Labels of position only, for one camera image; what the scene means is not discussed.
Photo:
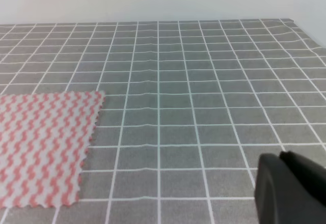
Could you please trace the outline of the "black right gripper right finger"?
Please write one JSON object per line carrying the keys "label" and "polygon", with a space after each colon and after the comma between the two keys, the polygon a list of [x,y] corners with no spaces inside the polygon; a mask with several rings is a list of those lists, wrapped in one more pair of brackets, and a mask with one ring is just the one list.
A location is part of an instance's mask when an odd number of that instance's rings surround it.
{"label": "black right gripper right finger", "polygon": [[279,190],[279,223],[325,223],[325,168],[291,151],[279,158],[287,169]]}

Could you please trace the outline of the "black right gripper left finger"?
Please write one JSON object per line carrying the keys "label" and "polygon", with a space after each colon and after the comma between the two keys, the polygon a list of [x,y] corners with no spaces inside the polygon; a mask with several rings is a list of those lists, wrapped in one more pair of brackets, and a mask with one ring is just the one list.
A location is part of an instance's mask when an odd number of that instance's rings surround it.
{"label": "black right gripper left finger", "polygon": [[260,155],[254,197],[259,223],[302,223],[303,187],[278,156]]}

